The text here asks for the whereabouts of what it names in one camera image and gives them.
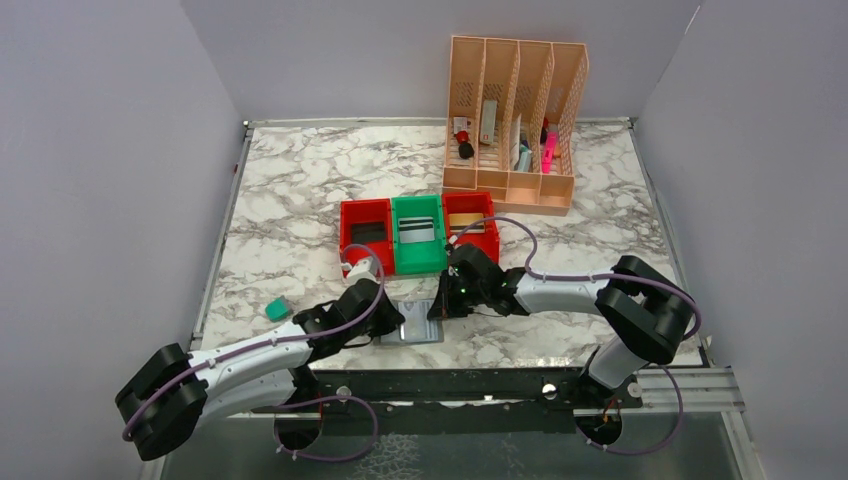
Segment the grey card holder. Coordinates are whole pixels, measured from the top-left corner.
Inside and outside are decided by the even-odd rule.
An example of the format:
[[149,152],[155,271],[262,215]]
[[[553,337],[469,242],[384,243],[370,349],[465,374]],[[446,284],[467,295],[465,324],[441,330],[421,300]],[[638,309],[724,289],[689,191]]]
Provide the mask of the grey card holder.
[[432,299],[394,301],[393,305],[404,317],[404,322],[395,331],[381,336],[378,344],[401,346],[443,342],[444,333],[441,323],[427,318],[433,304]]

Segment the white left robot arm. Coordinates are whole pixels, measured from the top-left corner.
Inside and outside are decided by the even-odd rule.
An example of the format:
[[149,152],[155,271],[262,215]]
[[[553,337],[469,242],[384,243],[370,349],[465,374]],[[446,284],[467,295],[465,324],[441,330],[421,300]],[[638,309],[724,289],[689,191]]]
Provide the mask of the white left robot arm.
[[210,350],[157,350],[119,391],[123,440],[144,461],[181,446],[194,430],[256,408],[319,397],[310,364],[352,340],[397,330],[405,321],[382,284],[360,279],[336,300],[302,310],[276,329]]

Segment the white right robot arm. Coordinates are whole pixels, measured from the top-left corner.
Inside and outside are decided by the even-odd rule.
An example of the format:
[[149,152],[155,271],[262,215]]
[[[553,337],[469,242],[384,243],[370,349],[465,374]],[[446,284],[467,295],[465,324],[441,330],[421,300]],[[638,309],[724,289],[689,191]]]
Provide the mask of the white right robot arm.
[[669,364],[700,325],[694,300],[636,256],[621,257],[608,272],[565,275],[529,265],[502,269],[481,249],[463,244],[449,252],[427,317],[465,318],[479,306],[503,317],[543,312],[603,317],[615,336],[590,356],[574,388],[591,401],[611,397],[648,364]]

